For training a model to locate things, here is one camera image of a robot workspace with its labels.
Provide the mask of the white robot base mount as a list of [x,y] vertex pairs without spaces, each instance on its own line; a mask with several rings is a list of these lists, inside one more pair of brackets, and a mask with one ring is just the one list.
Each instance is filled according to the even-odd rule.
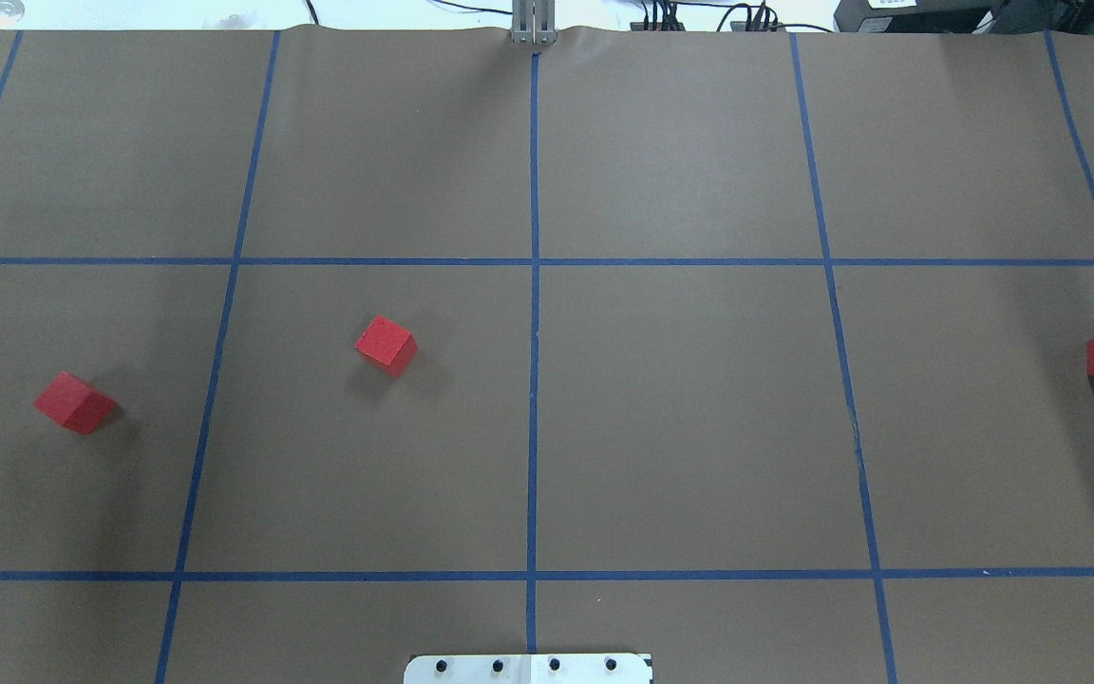
[[416,656],[404,683],[652,683],[651,656],[556,653]]

